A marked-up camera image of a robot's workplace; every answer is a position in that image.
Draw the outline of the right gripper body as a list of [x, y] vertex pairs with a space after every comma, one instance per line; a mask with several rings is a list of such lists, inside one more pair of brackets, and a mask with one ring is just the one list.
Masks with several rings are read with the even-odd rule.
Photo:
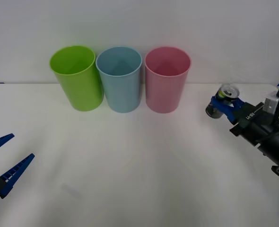
[[252, 145], [261, 148], [279, 148], [279, 102], [273, 114], [257, 106], [245, 103], [235, 112], [236, 124], [230, 129], [234, 136], [242, 136]]

